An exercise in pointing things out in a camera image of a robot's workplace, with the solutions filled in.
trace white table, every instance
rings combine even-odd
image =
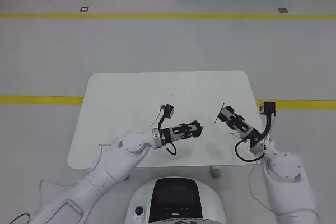
[[[213,126],[223,102],[262,130],[242,71],[95,74],[88,82],[68,164],[91,168],[100,154],[99,144],[111,143],[128,130],[149,130],[162,104],[173,105],[175,111],[162,128],[197,120],[204,126],[202,135],[175,142],[176,156],[164,148],[150,150],[138,167],[246,164],[234,153],[239,139],[230,135],[232,130],[219,120]],[[239,147],[243,157],[253,158],[245,144]]]

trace yellow tape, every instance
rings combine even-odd
[[[204,18],[204,19],[252,19],[252,20],[336,20],[336,15],[294,14],[10,14],[0,13],[0,18]]]
[[[330,109],[336,110],[336,101],[330,100],[257,100],[259,106],[263,101],[274,101],[277,109]]]
[[[257,100],[259,106],[263,101],[274,101],[277,109],[334,109],[336,101],[325,100]],[[83,97],[70,96],[0,96],[0,104],[55,104],[82,105]]]
[[[69,96],[0,96],[0,104],[82,105],[83,97]]]

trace small black square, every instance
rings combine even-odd
[[[88,12],[89,7],[81,7],[80,12]]]
[[[289,13],[286,8],[278,8],[280,13]]]

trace floor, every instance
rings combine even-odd
[[[336,0],[0,1],[0,13],[336,14]],[[336,20],[178,20],[0,18],[0,95],[83,96],[95,73],[242,70],[256,99],[336,100]],[[71,184],[67,165],[80,106],[0,104],[0,223],[39,204],[40,179]],[[280,110],[272,137],[305,161],[321,223],[336,223],[336,110]],[[228,223],[275,223],[251,200],[251,166],[136,169],[96,205],[88,223],[122,223],[146,181],[187,176],[220,195]],[[44,204],[64,190],[44,184]],[[266,192],[261,173],[253,191]]]

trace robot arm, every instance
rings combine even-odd
[[[78,184],[61,197],[52,201],[31,223],[33,224],[83,224],[86,223],[94,205],[111,188],[123,181],[148,154],[150,148],[165,145],[161,137],[164,133],[168,143],[180,139],[197,137],[202,126],[196,121],[160,130],[153,128],[147,132],[127,132],[114,141],[104,151],[95,168],[84,176]]]
[[[275,103],[264,102],[260,106],[260,114],[267,117],[266,128],[259,133],[245,119],[235,114],[230,106],[222,108],[218,118],[233,130],[237,130],[242,139],[236,146],[237,156],[246,162],[261,160],[261,168],[272,211],[278,223],[319,223],[316,211],[316,199],[306,176],[302,160],[287,152],[278,152],[271,140],[271,115],[275,114]],[[250,141],[250,152],[257,158],[242,158],[237,146],[241,142]]]

